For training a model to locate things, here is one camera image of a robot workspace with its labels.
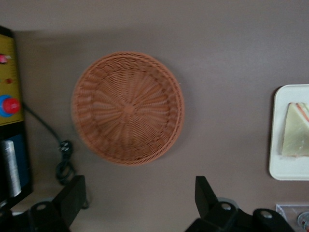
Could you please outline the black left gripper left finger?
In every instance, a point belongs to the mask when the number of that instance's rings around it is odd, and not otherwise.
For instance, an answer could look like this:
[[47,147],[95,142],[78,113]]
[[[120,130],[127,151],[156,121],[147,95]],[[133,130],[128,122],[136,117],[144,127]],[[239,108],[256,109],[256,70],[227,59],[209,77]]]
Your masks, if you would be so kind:
[[75,176],[52,201],[35,204],[28,211],[32,232],[69,232],[86,202],[85,177]]

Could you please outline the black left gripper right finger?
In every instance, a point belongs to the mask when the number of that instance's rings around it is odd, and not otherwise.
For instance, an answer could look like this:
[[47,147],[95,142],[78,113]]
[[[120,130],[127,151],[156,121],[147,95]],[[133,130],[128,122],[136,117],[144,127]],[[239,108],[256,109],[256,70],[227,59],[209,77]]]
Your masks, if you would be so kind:
[[195,203],[200,215],[187,232],[232,232],[237,219],[237,208],[227,201],[218,200],[206,177],[197,176]]

